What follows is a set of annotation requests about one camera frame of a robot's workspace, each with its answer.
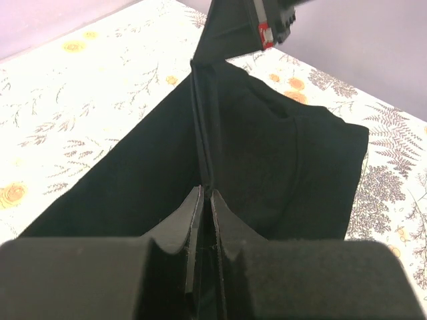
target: leaf pattern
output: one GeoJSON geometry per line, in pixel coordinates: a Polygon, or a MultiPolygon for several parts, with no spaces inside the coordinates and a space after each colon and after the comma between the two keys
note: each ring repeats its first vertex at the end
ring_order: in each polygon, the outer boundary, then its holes
{"type": "Polygon", "coordinates": [[[312,69],[310,71],[308,80],[323,91],[331,87],[339,97],[352,98],[358,94],[357,90],[355,90],[353,86],[316,69],[312,69]]]}
{"type": "Polygon", "coordinates": [[[376,111],[375,115],[364,119],[376,123],[370,128],[371,137],[376,139],[370,143],[382,147],[375,152],[390,158],[388,163],[394,166],[394,170],[408,178],[409,171],[421,157],[422,139],[412,132],[409,119],[401,110],[382,103],[369,107],[376,111]]]}
{"type": "MultiPolygon", "coordinates": [[[[2,212],[13,211],[0,219],[5,237],[18,235],[33,220],[29,208],[70,189],[185,79],[188,47],[206,16],[174,0],[144,0],[107,19],[43,46],[43,61],[30,52],[0,62],[0,194],[2,212]],[[165,39],[174,29],[172,50],[165,39]],[[12,190],[16,181],[25,187],[12,190]]],[[[347,238],[387,244],[427,310],[427,123],[275,49],[228,61],[282,95],[369,128],[347,238]]]]}
{"type": "Polygon", "coordinates": [[[186,16],[196,28],[201,29],[205,26],[206,15],[204,13],[193,9],[187,9],[186,16]]]}

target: black garment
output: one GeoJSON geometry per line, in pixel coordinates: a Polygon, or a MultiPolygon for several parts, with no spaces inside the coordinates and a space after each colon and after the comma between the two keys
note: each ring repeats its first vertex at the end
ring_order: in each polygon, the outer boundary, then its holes
{"type": "MultiPolygon", "coordinates": [[[[216,74],[216,188],[267,239],[343,239],[367,128],[228,63],[216,74]]],[[[139,236],[201,184],[189,78],[21,236],[139,236]]]]}

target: red label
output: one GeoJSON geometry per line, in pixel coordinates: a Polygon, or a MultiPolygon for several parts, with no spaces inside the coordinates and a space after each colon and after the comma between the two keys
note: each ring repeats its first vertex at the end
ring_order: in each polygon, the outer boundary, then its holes
{"type": "Polygon", "coordinates": [[[268,23],[260,23],[258,25],[258,31],[260,32],[262,48],[265,50],[267,48],[273,47],[274,41],[272,39],[272,30],[268,26],[268,23]]]}

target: gray wall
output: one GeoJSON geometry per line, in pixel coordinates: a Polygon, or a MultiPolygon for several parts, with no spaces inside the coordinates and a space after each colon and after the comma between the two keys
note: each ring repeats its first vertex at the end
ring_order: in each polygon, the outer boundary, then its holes
{"type": "MultiPolygon", "coordinates": [[[[181,0],[207,13],[209,0],[181,0]]],[[[427,121],[427,1],[315,0],[282,51],[427,121]]]]}

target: orange flower print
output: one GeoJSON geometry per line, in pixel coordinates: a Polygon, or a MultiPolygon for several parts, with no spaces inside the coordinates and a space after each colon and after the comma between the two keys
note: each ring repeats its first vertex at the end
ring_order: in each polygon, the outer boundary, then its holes
{"type": "Polygon", "coordinates": [[[66,52],[77,53],[86,49],[86,43],[82,41],[70,41],[64,43],[62,49],[64,49],[66,52]]]}
{"type": "Polygon", "coordinates": [[[27,188],[21,183],[11,183],[0,189],[0,209],[16,207],[27,193],[27,188]]]}
{"type": "Polygon", "coordinates": [[[83,34],[83,38],[88,39],[88,40],[96,39],[96,38],[98,38],[98,32],[96,32],[96,31],[86,31],[83,34]]]}
{"type": "Polygon", "coordinates": [[[284,95],[290,99],[293,99],[299,103],[307,104],[307,97],[299,91],[286,91],[284,95]]]}
{"type": "Polygon", "coordinates": [[[391,250],[391,252],[397,256],[397,258],[400,258],[400,250],[398,248],[396,248],[393,245],[388,245],[388,248],[391,250]]]}
{"type": "Polygon", "coordinates": [[[395,230],[395,232],[398,233],[401,242],[406,244],[407,242],[410,241],[409,236],[408,236],[408,232],[405,230],[404,227],[398,226],[398,228],[395,230]]]}
{"type": "Polygon", "coordinates": [[[175,76],[170,75],[166,77],[166,82],[169,83],[170,85],[176,85],[178,82],[178,79],[175,76]]]}
{"type": "Polygon", "coordinates": [[[292,88],[294,88],[297,91],[304,90],[304,88],[306,87],[306,85],[304,85],[304,82],[298,78],[291,78],[288,80],[288,83],[292,88]]]}
{"type": "Polygon", "coordinates": [[[274,82],[280,82],[280,77],[278,75],[275,75],[274,73],[270,75],[270,79],[274,82]]]}

